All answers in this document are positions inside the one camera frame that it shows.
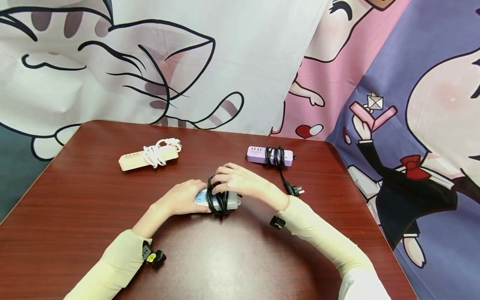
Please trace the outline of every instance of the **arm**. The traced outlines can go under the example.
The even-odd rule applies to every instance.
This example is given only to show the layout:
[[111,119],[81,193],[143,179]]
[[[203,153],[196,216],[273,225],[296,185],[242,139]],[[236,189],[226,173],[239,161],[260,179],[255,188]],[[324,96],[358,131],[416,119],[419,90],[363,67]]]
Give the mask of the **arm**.
[[287,207],[278,215],[293,235],[306,240],[325,255],[342,277],[355,268],[375,273],[370,259],[346,236],[317,215],[305,202],[290,196]]
[[143,265],[143,242],[172,215],[208,213],[208,207],[194,203],[197,193],[206,188],[201,180],[177,184],[152,204],[131,230],[122,232],[107,247],[100,260],[65,296],[64,300],[110,300],[130,283]]
[[151,244],[151,237],[168,217],[166,209],[153,204],[131,230],[117,236],[100,260],[64,299],[113,299],[144,264],[144,240]]
[[373,140],[359,140],[357,147],[369,165],[383,177],[387,168],[384,167],[380,160],[377,149],[375,149],[375,144],[373,144]]
[[212,181],[222,182],[213,193],[231,191],[265,202],[286,221],[292,234],[333,262],[343,278],[340,300],[390,300],[367,255],[302,200],[287,196],[266,179],[232,163],[219,167]]

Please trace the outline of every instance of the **pink power strip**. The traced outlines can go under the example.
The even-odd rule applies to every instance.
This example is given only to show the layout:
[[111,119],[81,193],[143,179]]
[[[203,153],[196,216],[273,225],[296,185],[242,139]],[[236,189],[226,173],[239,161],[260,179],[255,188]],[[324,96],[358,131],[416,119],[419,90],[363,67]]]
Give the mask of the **pink power strip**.
[[[265,159],[265,147],[255,147],[250,146],[247,150],[247,161],[251,163],[259,163],[259,164],[266,164],[267,160]],[[285,150],[285,166],[290,167],[293,162],[293,152],[291,150]],[[273,163],[274,156],[273,152],[270,156],[270,162]]]

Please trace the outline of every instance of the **white fabric backdrop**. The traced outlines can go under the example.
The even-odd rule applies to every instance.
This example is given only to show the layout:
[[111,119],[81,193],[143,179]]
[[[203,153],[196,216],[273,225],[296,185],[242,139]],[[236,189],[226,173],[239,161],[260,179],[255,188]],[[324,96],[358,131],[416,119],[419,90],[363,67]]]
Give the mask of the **white fabric backdrop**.
[[269,134],[324,6],[0,0],[0,123],[40,159],[96,119]]

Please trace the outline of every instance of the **brown table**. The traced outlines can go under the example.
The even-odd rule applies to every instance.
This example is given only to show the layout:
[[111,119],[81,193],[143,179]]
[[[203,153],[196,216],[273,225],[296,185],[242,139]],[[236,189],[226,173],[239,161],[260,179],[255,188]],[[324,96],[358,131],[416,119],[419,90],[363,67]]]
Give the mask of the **brown table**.
[[[121,155],[181,140],[166,167],[122,172]],[[297,156],[285,171],[302,200],[373,261],[393,300],[416,299],[336,149],[329,143],[108,121],[85,123],[0,226],[0,298],[62,299],[123,230],[174,184],[206,180],[227,162],[281,186],[277,170],[249,163],[247,147]],[[167,261],[143,266],[116,299],[336,300],[341,278],[311,245],[268,223],[274,212],[243,199],[223,222],[174,216],[154,236]]]

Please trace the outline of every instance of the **left hand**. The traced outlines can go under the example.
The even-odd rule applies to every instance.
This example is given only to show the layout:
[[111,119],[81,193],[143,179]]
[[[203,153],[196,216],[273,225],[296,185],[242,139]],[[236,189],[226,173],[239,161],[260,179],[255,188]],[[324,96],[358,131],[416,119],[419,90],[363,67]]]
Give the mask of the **left hand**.
[[197,205],[194,202],[198,192],[206,188],[205,182],[191,179],[175,185],[153,205],[165,209],[170,215],[210,213],[208,206]]

